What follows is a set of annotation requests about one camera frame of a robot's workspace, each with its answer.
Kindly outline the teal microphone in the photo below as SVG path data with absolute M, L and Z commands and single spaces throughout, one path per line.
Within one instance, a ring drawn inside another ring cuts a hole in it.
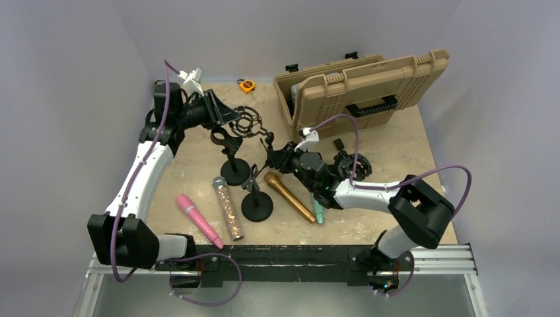
M 324 207 L 319 203 L 319 201 L 314 197 L 314 194 L 311 194 L 311 200 L 313 203 L 314 214 L 316 217 L 316 221 L 319 225 L 324 224 Z

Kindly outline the black stand for glitter mic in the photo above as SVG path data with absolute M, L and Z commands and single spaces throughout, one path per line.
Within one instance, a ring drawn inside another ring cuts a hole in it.
M 227 161 L 221 167 L 220 175 L 230 186 L 239 186 L 244 183 L 250 176 L 250 167 L 245 160 L 235 157 L 243 139 L 230 135 L 223 127 L 212 129 L 210 138 L 213 144 L 223 147 L 221 152 L 227 156 Z

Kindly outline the black stand for gold mic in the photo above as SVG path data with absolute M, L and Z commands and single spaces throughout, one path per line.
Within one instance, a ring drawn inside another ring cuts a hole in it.
M 242 188 L 248 191 L 241 204 L 243 216 L 251 222 L 262 222 L 268 219 L 273 212 L 273 202 L 271 197 L 260 190 L 257 183 L 258 166 L 253 164 L 250 168 L 250 175 L 242 183 Z

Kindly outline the black tripod shock mount stand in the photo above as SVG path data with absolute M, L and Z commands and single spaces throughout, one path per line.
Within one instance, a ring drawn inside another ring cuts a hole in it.
M 261 135 L 264 139 L 260 139 L 266 153 L 273 150 L 274 133 L 263 126 L 261 115 L 252 107 L 238 106 L 233 109 L 238 117 L 228 124 L 230 130 L 234 133 L 234 145 L 232 156 L 239 150 L 242 140 Z

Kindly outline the glitter silver microphone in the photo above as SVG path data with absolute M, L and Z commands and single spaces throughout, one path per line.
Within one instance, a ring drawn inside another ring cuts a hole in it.
M 214 178 L 212 181 L 212 187 L 221 207 L 231 240 L 242 240 L 244 238 L 244 232 L 242 230 L 236 209 L 234 208 L 232 198 L 229 194 L 226 179 L 222 176 Z

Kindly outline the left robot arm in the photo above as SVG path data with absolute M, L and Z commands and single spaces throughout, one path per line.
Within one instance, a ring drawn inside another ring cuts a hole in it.
M 181 270 L 196 264 L 197 252 L 190 248 L 193 238 L 155 234 L 146 224 L 149 207 L 187 129 L 212 130 L 240 119 L 212 89 L 188 96 L 178 83 L 158 81 L 153 100 L 123 186 L 106 210 L 91 215 L 87 223 L 98 261 L 114 271 L 121 267 L 150 269 L 168 259 Z

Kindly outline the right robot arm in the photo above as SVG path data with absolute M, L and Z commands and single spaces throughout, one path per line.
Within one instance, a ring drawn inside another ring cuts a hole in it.
M 455 208 L 422 179 L 401 182 L 352 182 L 334 172 L 320 153 L 303 151 L 292 141 L 282 149 L 266 147 L 266 166 L 292 174 L 326 209 L 368 209 L 391 214 L 397 226 L 384 231 L 358 262 L 386 269 L 416 246 L 435 249 L 451 222 Z

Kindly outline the gold microphone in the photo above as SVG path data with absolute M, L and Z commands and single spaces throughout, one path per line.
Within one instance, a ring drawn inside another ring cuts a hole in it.
M 266 184 L 275 190 L 303 219 L 309 223 L 317 221 L 316 216 L 305 206 L 305 204 L 281 181 L 274 172 L 264 175 Z

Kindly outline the pink microphone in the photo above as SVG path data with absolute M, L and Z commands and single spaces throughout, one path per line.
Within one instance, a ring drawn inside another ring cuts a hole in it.
M 219 250 L 224 248 L 224 244 L 214 230 L 214 228 L 207 222 L 206 218 L 198 211 L 194 202 L 185 194 L 179 194 L 176 197 L 176 204 L 181 211 L 183 211 L 193 224 L 203 233 L 203 235 Z

